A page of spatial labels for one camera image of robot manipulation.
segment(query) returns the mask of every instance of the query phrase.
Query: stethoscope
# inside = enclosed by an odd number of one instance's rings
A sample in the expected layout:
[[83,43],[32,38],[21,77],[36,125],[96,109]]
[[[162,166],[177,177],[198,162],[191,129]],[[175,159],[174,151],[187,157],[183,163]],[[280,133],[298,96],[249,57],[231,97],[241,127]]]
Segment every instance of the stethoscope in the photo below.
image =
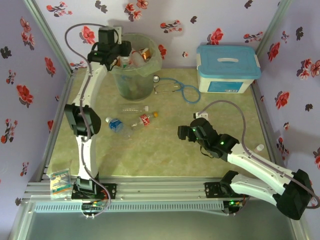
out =
[[[155,94],[174,93],[174,92],[179,92],[179,91],[181,91],[183,99],[184,99],[187,103],[189,103],[189,104],[196,104],[196,103],[199,102],[200,99],[201,99],[201,93],[200,93],[200,91],[198,90],[198,88],[196,88],[195,86],[185,85],[185,84],[183,84],[182,82],[177,81],[177,80],[175,80],[174,78],[171,78],[171,77],[162,77],[162,78],[160,78],[158,75],[154,75],[154,76],[153,76],[153,82],[154,82],[154,83],[158,83],[160,80],[172,80],[172,81],[174,81],[174,82],[164,83],[164,84],[158,84],[158,85],[153,86],[153,89],[154,89],[154,93],[155,93]],[[176,88],[178,88],[178,89],[168,90],[168,91],[157,91],[157,88],[158,88],[159,86],[171,85],[171,84],[172,84],[172,85],[175,85],[174,87],[176,87]],[[198,99],[197,99],[196,101],[189,101],[189,100],[185,97],[185,88],[193,88],[193,89],[198,93]]]

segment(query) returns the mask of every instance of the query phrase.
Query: gray cable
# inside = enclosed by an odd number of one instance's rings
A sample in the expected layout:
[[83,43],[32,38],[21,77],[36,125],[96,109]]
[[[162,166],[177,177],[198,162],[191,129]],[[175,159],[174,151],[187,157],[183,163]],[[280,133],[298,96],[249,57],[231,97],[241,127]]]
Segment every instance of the gray cable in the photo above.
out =
[[97,26],[97,27],[105,27],[104,25],[101,25],[101,24],[96,24],[96,23],[79,23],[79,24],[76,24],[76,25],[73,25],[71,27],[69,27],[66,31],[65,31],[65,34],[64,34],[64,41],[67,45],[67,47],[76,55],[78,55],[79,57],[81,57],[82,59],[85,60],[85,62],[87,63],[87,66],[89,68],[89,74],[88,74],[88,78],[85,82],[85,85],[82,89],[82,92],[81,92],[81,96],[80,96],[80,106],[79,106],[79,109],[80,109],[80,114],[83,118],[83,121],[84,121],[84,124],[85,124],[85,127],[86,127],[86,130],[87,130],[87,136],[86,136],[86,139],[85,137],[82,137],[81,138],[81,162],[82,162],[82,165],[84,167],[84,170],[85,172],[88,174],[88,176],[92,179],[93,182],[95,182],[97,185],[99,185],[103,190],[105,190],[105,192],[107,193],[108,195],[108,199],[107,201],[105,202],[105,205],[103,206],[102,210],[94,215],[91,216],[91,218],[94,218],[94,217],[97,217],[99,216],[100,214],[102,214],[104,212],[105,209],[107,209],[110,204],[111,204],[111,196],[110,196],[110,193],[108,191],[108,189],[103,185],[101,184],[100,182],[98,182],[97,180],[95,180],[95,178],[91,175],[90,171],[88,170],[87,166],[86,166],[86,163],[85,163],[85,159],[84,159],[84,143],[88,142],[89,139],[91,138],[91,130],[90,130],[90,125],[89,125],[89,122],[85,116],[85,113],[84,113],[84,110],[83,110],[83,98],[85,96],[85,92],[86,92],[86,89],[88,87],[88,84],[90,82],[90,79],[91,79],[91,75],[92,75],[92,67],[91,67],[91,64],[90,62],[87,60],[86,57],[84,57],[83,55],[81,55],[80,53],[78,53],[77,51],[75,51],[70,45],[69,45],[69,42],[68,42],[68,39],[67,39],[67,35],[68,33],[70,32],[70,30],[76,28],[76,27],[79,27],[79,26],[84,26],[84,25],[89,25],[89,26]]
[[305,185],[303,185],[301,182],[295,180],[294,178],[292,178],[291,176],[287,175],[286,173],[280,171],[279,169],[270,166],[269,164],[267,164],[266,162],[260,160],[258,157],[255,157],[254,155],[252,155],[249,150],[247,149],[246,145],[245,145],[245,134],[246,134],[246,129],[247,129],[247,124],[246,124],[246,118],[244,113],[242,112],[242,110],[240,109],[240,107],[238,105],[236,105],[235,103],[233,103],[232,101],[228,101],[228,100],[217,100],[217,101],[213,101],[211,103],[209,103],[208,106],[206,106],[201,112],[198,113],[198,115],[202,114],[205,110],[207,110],[211,105],[213,104],[217,104],[217,103],[227,103],[227,104],[231,104],[232,106],[234,106],[241,114],[242,117],[242,121],[243,121],[243,132],[242,132],[242,136],[241,136],[241,144],[242,147],[244,148],[244,151],[254,160],[258,161],[259,163],[263,164],[264,166],[266,166],[267,168],[270,168],[271,170],[277,172],[278,174],[280,174],[281,176],[286,177],[287,179],[289,179],[290,181],[293,181],[294,183],[296,183],[298,186],[300,186],[301,188],[303,188],[304,190],[306,190],[310,195],[312,195],[314,197],[314,199],[317,201],[317,205],[316,206],[307,206],[307,209],[317,209],[320,207],[320,199],[319,197],[309,188],[307,188]]

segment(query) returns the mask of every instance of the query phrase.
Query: small plastic package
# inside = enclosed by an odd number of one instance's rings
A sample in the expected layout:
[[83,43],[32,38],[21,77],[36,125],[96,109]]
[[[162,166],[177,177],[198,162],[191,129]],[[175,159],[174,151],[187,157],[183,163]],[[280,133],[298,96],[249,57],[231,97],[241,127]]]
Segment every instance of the small plastic package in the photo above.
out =
[[71,194],[73,185],[70,169],[54,172],[49,178],[51,199],[65,198]]

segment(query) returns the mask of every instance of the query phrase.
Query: lavender wall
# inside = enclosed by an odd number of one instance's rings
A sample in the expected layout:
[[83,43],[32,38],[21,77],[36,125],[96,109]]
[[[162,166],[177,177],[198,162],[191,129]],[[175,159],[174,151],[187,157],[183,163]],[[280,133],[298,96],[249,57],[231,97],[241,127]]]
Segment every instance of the lavender wall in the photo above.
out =
[[[195,67],[201,43],[254,48],[280,0],[35,0],[72,66],[83,65],[66,46],[67,28],[79,23],[121,25],[125,33],[143,33],[159,45],[163,67]],[[97,27],[79,27],[69,36],[84,56],[98,40]]]
[[23,1],[1,2],[0,29],[0,239],[5,240],[42,162],[67,73]]
[[[295,0],[259,59],[261,107],[274,132],[279,157],[294,171],[309,174],[320,195],[320,15],[319,1]],[[306,210],[319,239],[320,210]]]

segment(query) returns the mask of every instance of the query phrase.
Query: white vent grille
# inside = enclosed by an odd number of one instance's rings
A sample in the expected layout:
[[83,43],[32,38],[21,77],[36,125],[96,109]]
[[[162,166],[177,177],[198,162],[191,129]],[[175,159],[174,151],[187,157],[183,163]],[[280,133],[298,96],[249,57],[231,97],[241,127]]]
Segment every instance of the white vent grille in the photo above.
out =
[[[35,207],[38,213],[76,213],[81,211],[79,202],[39,202]],[[224,209],[222,201],[179,201],[179,202],[112,202],[108,212],[182,212],[219,211]]]

